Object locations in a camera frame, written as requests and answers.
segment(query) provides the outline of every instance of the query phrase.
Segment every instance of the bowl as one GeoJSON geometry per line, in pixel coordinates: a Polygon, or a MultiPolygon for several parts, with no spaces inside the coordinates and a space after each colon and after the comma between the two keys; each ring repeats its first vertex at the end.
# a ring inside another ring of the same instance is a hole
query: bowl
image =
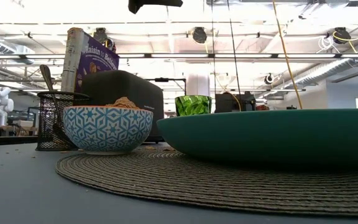
{"type": "Polygon", "coordinates": [[[164,140],[201,159],[358,166],[358,109],[244,111],[157,121],[164,140]]]}
{"type": "Polygon", "coordinates": [[[63,111],[67,136],[88,154],[131,152],[152,129],[153,112],[111,106],[69,106],[63,111]]]}
{"type": "Polygon", "coordinates": [[[210,96],[178,96],[175,98],[177,116],[210,114],[212,98],[210,96]]]}

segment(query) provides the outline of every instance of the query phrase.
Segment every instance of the black mesh pen holder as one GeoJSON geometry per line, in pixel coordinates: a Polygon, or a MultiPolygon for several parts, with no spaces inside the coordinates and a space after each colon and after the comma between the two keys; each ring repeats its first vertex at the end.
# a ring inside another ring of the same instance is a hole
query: black mesh pen holder
{"type": "Polygon", "coordinates": [[[37,94],[40,98],[38,151],[69,151],[77,150],[65,134],[63,110],[79,101],[89,100],[89,96],[80,93],[63,91],[45,91],[37,94]]]}

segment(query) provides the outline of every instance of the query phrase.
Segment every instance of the blue and white patterned bowl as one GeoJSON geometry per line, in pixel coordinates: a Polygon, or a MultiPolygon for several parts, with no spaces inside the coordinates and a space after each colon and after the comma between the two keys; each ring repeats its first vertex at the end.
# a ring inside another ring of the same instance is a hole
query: blue and white patterned bowl
{"type": "Polygon", "coordinates": [[[153,112],[110,106],[69,106],[63,111],[65,132],[88,154],[131,152],[152,129],[153,112]]]}

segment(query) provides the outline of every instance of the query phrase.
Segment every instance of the gray table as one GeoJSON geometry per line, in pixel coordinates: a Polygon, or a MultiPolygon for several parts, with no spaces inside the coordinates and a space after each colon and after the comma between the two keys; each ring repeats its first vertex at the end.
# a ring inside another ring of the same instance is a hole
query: gray table
{"type": "Polygon", "coordinates": [[[358,223],[356,219],[230,212],[108,194],[55,173],[59,158],[79,152],[39,152],[35,147],[0,146],[1,224],[358,223]]]}

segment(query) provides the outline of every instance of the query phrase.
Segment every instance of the woven placemat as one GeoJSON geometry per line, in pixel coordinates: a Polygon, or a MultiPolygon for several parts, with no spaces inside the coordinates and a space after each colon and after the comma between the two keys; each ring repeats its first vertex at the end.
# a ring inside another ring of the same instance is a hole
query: woven placemat
{"type": "Polygon", "coordinates": [[[58,174],[120,195],[254,212],[358,216],[358,170],[310,173],[228,167],[176,151],[60,159],[58,174]]]}

